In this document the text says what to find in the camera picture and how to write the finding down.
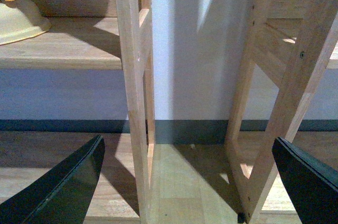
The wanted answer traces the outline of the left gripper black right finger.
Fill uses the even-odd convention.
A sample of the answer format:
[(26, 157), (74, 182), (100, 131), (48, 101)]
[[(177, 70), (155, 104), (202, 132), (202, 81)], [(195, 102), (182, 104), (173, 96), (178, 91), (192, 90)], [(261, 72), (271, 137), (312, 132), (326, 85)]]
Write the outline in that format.
[(272, 154), (302, 223), (337, 223), (337, 171), (284, 138)]

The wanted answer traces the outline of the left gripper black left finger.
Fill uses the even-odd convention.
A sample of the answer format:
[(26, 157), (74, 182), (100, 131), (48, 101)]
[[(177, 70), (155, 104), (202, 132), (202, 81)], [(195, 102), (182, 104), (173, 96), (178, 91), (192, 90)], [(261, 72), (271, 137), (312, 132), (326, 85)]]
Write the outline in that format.
[(97, 135), (1, 203), (1, 223), (83, 223), (104, 155), (104, 139)]

